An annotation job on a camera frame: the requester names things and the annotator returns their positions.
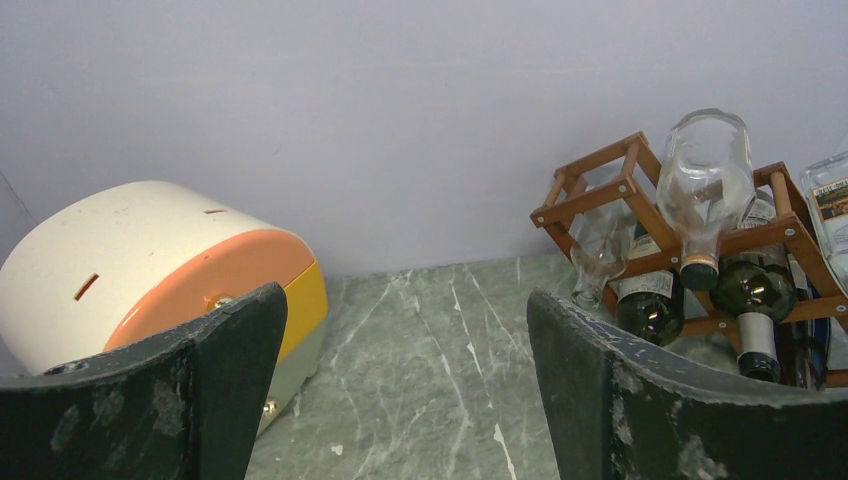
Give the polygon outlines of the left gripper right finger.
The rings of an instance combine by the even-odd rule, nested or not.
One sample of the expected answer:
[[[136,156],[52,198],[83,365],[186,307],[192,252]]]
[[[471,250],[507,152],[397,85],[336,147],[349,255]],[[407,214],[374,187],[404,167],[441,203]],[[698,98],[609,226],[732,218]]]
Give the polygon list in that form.
[[[843,479],[847,396],[692,362],[537,288],[526,320],[563,479]]]

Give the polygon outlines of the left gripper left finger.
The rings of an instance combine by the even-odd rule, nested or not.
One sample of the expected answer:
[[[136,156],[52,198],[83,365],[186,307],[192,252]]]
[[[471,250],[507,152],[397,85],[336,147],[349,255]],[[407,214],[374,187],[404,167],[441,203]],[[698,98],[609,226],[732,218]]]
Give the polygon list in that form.
[[[1,379],[5,479],[241,479],[288,313],[271,282],[194,320]]]

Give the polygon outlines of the blue glass bottle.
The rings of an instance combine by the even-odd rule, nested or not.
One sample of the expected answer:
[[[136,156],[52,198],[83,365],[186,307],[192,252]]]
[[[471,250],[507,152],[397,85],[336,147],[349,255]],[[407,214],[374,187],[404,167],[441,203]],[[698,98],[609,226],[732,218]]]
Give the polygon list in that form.
[[[810,391],[826,389],[831,320],[782,322],[775,328],[779,383]]]

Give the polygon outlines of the round clear glass bottle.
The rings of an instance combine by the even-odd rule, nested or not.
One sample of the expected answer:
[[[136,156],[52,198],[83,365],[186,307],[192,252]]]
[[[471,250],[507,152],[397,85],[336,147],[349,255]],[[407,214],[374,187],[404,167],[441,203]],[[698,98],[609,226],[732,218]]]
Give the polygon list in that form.
[[[755,199],[747,127],[718,108],[685,115],[668,133],[657,207],[681,241],[680,277],[691,291],[718,282],[720,239]]]

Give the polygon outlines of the square clear whisky bottle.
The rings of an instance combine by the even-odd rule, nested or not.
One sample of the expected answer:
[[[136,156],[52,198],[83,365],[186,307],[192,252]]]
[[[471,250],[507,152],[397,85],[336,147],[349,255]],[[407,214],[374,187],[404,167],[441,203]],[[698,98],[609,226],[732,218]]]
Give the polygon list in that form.
[[[822,258],[847,295],[847,146],[808,165],[800,182]]]

